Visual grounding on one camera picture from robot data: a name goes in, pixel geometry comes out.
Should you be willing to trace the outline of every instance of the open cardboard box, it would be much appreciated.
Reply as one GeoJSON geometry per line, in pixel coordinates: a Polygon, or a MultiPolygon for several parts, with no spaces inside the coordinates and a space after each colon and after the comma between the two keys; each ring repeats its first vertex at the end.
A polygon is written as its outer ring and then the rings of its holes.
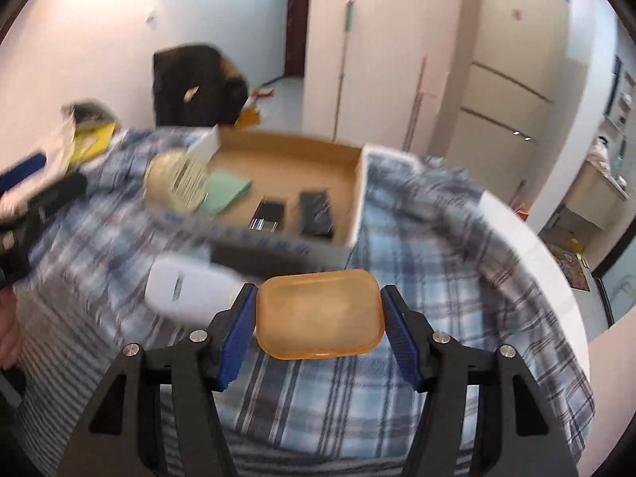
{"type": "Polygon", "coordinates": [[[360,231],[366,191],[363,149],[306,136],[230,127],[215,127],[209,134],[201,140],[205,147],[199,149],[207,157],[211,155],[209,169],[230,170],[252,180],[252,188],[215,217],[197,212],[181,215],[149,206],[156,219],[221,245],[271,251],[313,270],[346,267],[360,231]],[[322,190],[331,202],[331,241],[300,235],[300,194],[322,190]],[[248,229],[263,198],[285,201],[281,230],[248,229]]]}

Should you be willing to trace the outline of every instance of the orange soap dish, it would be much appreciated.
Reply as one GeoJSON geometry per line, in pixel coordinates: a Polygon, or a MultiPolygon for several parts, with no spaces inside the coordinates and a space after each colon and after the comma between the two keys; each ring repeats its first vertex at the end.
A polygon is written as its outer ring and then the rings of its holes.
{"type": "Polygon", "coordinates": [[[280,276],[256,296],[256,339],[276,359],[361,355],[383,335],[380,288],[367,271],[280,276]]]}

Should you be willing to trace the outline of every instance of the green cloth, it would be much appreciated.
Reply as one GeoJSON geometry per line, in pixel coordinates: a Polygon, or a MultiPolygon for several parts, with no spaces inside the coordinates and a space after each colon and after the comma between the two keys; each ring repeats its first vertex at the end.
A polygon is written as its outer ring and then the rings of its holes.
{"type": "Polygon", "coordinates": [[[251,186],[252,182],[249,179],[245,179],[228,170],[214,170],[206,180],[207,195],[197,211],[220,213],[249,191],[251,186]]]}

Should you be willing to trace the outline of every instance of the yellow object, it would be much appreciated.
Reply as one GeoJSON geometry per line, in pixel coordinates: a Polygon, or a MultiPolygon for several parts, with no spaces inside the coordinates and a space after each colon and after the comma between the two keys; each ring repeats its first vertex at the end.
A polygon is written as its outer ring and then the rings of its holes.
{"type": "Polygon", "coordinates": [[[361,355],[383,335],[380,288],[366,271],[272,278],[256,296],[256,339],[276,359],[361,355]]]}
{"type": "Polygon", "coordinates": [[[581,243],[572,235],[567,239],[567,245],[577,254],[583,254],[584,248],[581,243]]]}
{"type": "Polygon", "coordinates": [[[75,167],[106,152],[117,127],[115,122],[107,122],[75,131],[75,148],[69,161],[70,167],[75,167]]]}
{"type": "Polygon", "coordinates": [[[261,112],[254,104],[241,111],[238,120],[234,124],[237,129],[243,129],[246,127],[253,127],[259,125],[261,122],[261,112]]]}

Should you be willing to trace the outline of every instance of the plaid blanket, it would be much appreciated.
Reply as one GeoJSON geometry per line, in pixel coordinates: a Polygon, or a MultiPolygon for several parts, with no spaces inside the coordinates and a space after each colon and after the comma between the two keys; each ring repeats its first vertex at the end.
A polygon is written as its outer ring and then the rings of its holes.
{"type": "MultiPolygon", "coordinates": [[[[185,335],[144,304],[157,254],[193,239],[155,224],[142,179],[158,152],[190,145],[184,129],[128,132],[86,170],[89,198],[59,214],[17,289],[28,378],[19,439],[55,475],[72,429],[117,352],[185,335]]],[[[372,155],[363,223],[350,268],[393,283],[433,328],[487,350],[516,347],[580,458],[594,414],[589,383],[557,317],[511,248],[479,211],[481,189],[441,163],[418,167],[372,155]]],[[[162,389],[164,442],[182,475],[170,388],[162,389]]],[[[478,390],[469,388],[457,473],[466,473],[478,390]]],[[[424,395],[403,382],[386,337],[372,352],[322,361],[279,361],[250,346],[238,379],[215,394],[239,474],[398,475],[424,395]]]]}

